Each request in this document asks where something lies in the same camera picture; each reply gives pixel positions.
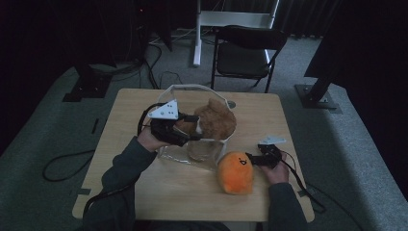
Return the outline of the black folding chair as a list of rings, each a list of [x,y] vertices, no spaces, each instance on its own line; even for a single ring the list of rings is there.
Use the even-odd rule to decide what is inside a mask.
[[[211,88],[216,77],[255,80],[266,78],[268,93],[276,58],[288,36],[275,29],[227,25],[215,29]]]

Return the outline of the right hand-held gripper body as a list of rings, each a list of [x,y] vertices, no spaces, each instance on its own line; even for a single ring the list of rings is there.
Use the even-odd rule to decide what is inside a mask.
[[[275,168],[282,160],[281,150],[277,147],[278,143],[283,143],[286,140],[276,136],[266,136],[258,142],[259,144],[266,144],[269,146],[269,153],[262,153],[262,160],[260,166],[267,166]]]

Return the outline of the person's left hand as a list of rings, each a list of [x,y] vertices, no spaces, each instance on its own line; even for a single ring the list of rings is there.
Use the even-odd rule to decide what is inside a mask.
[[[154,152],[163,146],[167,146],[164,141],[157,140],[149,127],[144,127],[137,137],[138,142],[149,152]]]

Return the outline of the brown plush toy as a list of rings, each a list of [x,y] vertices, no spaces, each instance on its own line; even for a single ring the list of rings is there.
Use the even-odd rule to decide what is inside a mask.
[[[237,121],[230,109],[218,100],[210,98],[208,103],[194,110],[196,122],[177,122],[176,127],[188,135],[202,139],[226,140],[235,131]]]

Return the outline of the black stand with flat base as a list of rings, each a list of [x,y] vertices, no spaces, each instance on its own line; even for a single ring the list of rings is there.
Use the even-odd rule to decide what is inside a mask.
[[[99,72],[88,64],[75,65],[79,77],[63,102],[80,102],[84,98],[104,98],[113,79],[112,74]]]

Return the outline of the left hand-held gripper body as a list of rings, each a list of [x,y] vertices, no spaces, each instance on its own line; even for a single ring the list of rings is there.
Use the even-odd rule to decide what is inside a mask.
[[[140,117],[140,127],[143,127],[144,122],[149,118],[151,134],[157,140],[183,146],[190,140],[190,137],[176,130],[174,126],[186,117],[185,114],[179,112],[178,102],[173,99],[165,103],[155,103],[144,110]]]

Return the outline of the orange plush toy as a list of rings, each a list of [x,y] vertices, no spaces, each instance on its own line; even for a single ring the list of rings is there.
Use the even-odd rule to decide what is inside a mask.
[[[217,180],[221,188],[229,194],[252,193],[253,165],[244,152],[226,153],[217,165]]]

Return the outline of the person's right hand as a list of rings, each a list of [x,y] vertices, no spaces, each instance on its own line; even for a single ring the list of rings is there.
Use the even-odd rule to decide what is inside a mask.
[[[282,162],[275,168],[261,166],[261,170],[271,185],[289,182],[289,170]]]

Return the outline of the white desk frame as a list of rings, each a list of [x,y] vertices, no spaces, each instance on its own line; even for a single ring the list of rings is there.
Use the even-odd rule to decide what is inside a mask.
[[[279,4],[280,0],[272,0],[269,13],[216,12],[203,11],[201,9],[201,0],[197,0],[193,65],[200,66],[201,64],[202,27],[240,25],[252,28],[272,28]]]

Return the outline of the transparent bag with white trim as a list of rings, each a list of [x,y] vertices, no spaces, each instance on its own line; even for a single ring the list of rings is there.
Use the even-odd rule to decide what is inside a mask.
[[[197,84],[172,85],[159,95],[158,102],[164,103],[176,99],[180,113],[194,116],[194,110],[206,105],[210,98],[214,98],[228,107],[225,97],[208,87]],[[159,157],[186,165],[215,169],[217,162],[225,154],[226,145],[233,134],[222,141],[202,139],[200,141],[188,141],[182,147],[177,145],[162,147],[159,151]]]

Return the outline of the black stand with grey base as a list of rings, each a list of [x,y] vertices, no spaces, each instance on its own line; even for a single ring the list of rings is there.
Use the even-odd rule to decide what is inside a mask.
[[[307,109],[324,109],[338,114],[341,111],[340,106],[333,101],[328,92],[338,72],[339,68],[333,67],[325,77],[318,78],[313,85],[295,85],[302,106]]]

